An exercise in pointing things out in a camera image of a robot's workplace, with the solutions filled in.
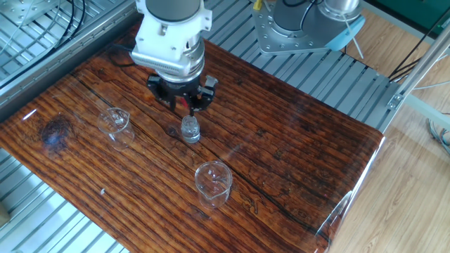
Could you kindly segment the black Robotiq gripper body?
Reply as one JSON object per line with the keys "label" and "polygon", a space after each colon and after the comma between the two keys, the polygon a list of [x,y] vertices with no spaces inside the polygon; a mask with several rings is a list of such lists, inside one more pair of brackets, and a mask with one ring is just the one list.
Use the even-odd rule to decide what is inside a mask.
{"label": "black Robotiq gripper body", "polygon": [[161,90],[161,98],[171,99],[175,96],[197,96],[200,87],[200,78],[196,77],[189,82],[169,82],[164,79],[159,81],[159,86]]}

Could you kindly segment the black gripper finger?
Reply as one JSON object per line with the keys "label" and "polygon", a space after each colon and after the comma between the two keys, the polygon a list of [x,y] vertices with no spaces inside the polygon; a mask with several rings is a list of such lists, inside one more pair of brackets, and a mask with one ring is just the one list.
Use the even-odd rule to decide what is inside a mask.
{"label": "black gripper finger", "polygon": [[206,110],[215,97],[213,86],[198,86],[188,93],[188,106],[190,116],[196,112]]}
{"label": "black gripper finger", "polygon": [[151,74],[146,82],[147,88],[157,100],[169,104],[169,109],[174,112],[176,107],[176,96],[174,89],[169,88],[168,83],[161,77]]}

